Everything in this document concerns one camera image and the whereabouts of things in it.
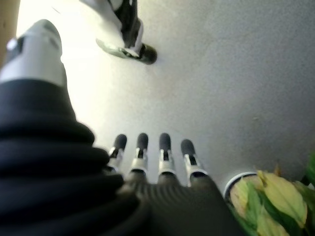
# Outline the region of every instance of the black rubber fingertip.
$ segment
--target black rubber fingertip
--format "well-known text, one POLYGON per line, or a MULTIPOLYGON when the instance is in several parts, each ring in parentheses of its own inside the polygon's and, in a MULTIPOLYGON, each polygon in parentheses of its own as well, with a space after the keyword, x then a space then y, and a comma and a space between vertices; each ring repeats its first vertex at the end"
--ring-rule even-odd
POLYGON ((181 146, 183 155, 188 154, 192 156, 196 153, 192 141, 188 139, 183 140, 181 146))
POLYGON ((142 133, 138 136, 137 148, 147 149, 148 148, 149 137, 147 134, 142 133))
POLYGON ((164 151, 171 150, 171 137, 168 134, 163 133, 159 137, 159 149, 164 151))
POLYGON ((127 137, 125 134, 120 134, 117 136, 114 142, 114 147, 117 149, 125 150, 127 144, 127 137))

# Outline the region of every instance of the yellow leaf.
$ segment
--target yellow leaf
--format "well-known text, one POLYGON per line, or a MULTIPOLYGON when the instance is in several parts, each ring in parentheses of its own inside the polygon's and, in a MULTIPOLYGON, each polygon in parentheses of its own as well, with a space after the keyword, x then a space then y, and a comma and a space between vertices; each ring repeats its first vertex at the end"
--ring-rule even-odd
POLYGON ((290 236, 284 227, 275 221, 262 207, 257 219, 257 233, 259 236, 290 236))
POLYGON ((300 228, 304 228, 307 217, 307 205, 294 185, 272 173, 257 171, 257 174, 263 182, 266 196, 275 208, 291 216, 300 228))
POLYGON ((274 169, 274 174, 277 176, 281 176, 281 169, 279 163, 276 164, 276 167, 274 169))
POLYGON ((231 189, 230 197, 236 212, 245 219, 248 202, 248 186, 243 179, 234 184, 231 189))

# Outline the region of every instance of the gray floor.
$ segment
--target gray floor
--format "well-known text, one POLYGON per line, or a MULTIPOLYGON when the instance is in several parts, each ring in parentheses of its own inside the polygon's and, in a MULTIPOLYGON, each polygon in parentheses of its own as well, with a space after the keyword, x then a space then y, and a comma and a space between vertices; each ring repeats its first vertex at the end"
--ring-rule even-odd
POLYGON ((39 18, 60 30, 72 103, 96 145, 127 134, 126 172, 137 135, 148 133, 152 182, 161 132, 172 137, 183 183, 183 138, 220 189, 277 161, 283 175, 300 178, 315 147, 315 2, 139 0, 139 8, 144 41, 159 53, 151 66, 104 54, 80 22, 22 0, 20 33, 39 18))

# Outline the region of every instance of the leaf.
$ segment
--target leaf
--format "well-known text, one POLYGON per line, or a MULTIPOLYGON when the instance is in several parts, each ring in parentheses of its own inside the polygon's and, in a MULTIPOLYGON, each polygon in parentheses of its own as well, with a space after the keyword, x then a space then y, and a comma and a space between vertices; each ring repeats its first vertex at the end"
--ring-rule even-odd
POLYGON ((241 217, 246 218, 245 212, 248 202, 248 187, 247 183, 243 179, 234 184, 230 193, 230 197, 237 213, 241 217))
POLYGON ((270 216, 279 224, 281 224, 285 228, 285 230, 289 233, 289 235, 302 236, 301 228, 292 217, 277 210, 275 206, 272 205, 272 203, 269 201, 269 199, 267 198, 264 192, 258 191, 258 195, 262 201, 262 204, 264 205, 264 207, 266 208, 270 216))
POLYGON ((295 219, 300 228, 304 228, 307 206, 294 185, 272 173, 257 171, 257 174, 263 182, 263 190, 271 203, 279 211, 295 219))
POLYGON ((310 210, 315 213, 315 191, 298 181, 293 183, 293 185, 302 195, 310 210))
POLYGON ((274 169, 274 174, 275 174, 276 176, 281 176, 281 169, 280 169, 279 163, 276 164, 276 167, 275 167, 275 169, 274 169))
POLYGON ((308 205, 310 211, 308 213, 306 226, 308 231, 312 232, 312 235, 315 234, 315 191, 311 190, 309 187, 305 186, 300 182, 293 183, 294 187, 300 192, 304 201, 308 205))
POLYGON ((257 225, 259 236, 290 236, 281 224, 271 218, 265 207, 261 209, 257 225))
POLYGON ((246 232, 247 236, 258 236, 255 229, 253 229, 235 210, 234 207, 228 205, 232 214, 234 215, 237 222, 241 225, 242 229, 246 232))
POLYGON ((257 219, 261 211, 261 201, 254 184, 247 182, 248 187, 248 203, 246 208, 246 220, 257 229, 257 219))
POLYGON ((306 167, 306 176, 312 185, 315 186, 315 153, 311 155, 310 162, 306 167))

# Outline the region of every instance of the green leaf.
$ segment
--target green leaf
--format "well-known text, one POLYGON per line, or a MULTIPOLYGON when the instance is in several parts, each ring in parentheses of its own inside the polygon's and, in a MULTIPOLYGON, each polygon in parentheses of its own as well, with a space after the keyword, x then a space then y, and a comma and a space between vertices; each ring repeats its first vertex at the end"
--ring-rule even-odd
POLYGON ((308 235, 315 235, 315 213, 309 210, 305 229, 308 232, 308 235))
POLYGON ((257 171, 263 183, 263 190, 271 203, 281 212, 296 220, 304 228, 307 206, 294 185, 284 178, 272 173, 257 171))
POLYGON ((290 236, 285 228, 275 221, 264 207, 260 212, 257 222, 259 236, 290 236))
POLYGON ((255 229, 253 229, 247 222, 244 220, 235 210, 234 207, 231 205, 228 205, 232 214, 234 215, 235 219, 237 222, 240 224, 240 226, 243 228, 243 230, 246 232, 247 236, 258 236, 257 232, 255 229))
POLYGON ((257 229, 257 220, 261 211, 261 201, 257 190, 251 182, 247 182, 248 187, 248 203, 246 207, 246 220, 257 229))
POLYGON ((296 221, 287 214, 277 210, 277 208, 275 208, 275 206, 272 205, 272 203, 269 201, 264 192, 258 191, 258 195, 262 200, 262 204, 265 206, 267 212, 271 215, 271 217, 275 221, 280 223, 291 236, 303 235, 302 230, 296 223, 296 221))
POLYGON ((311 155, 310 162, 306 167, 306 176, 312 185, 315 186, 315 153, 311 155))
POLYGON ((302 195, 304 201, 309 207, 306 227, 308 228, 308 231, 312 233, 312 235, 315 235, 315 191, 311 190, 300 182, 295 182, 293 185, 302 195))
POLYGON ((302 195, 304 201, 306 202, 307 206, 310 208, 312 212, 315 213, 315 191, 311 190, 304 184, 300 182, 293 183, 294 187, 299 191, 302 195))

